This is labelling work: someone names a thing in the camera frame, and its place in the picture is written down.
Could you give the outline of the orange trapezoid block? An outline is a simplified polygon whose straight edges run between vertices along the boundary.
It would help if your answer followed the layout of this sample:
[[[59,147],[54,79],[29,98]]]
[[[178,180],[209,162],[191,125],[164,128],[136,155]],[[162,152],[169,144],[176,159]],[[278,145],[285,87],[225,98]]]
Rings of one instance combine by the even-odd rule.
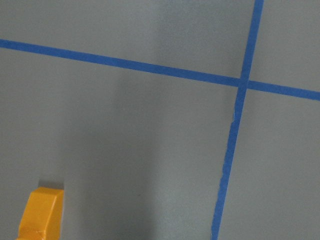
[[[18,229],[18,240],[59,240],[64,190],[38,187],[29,195]]]

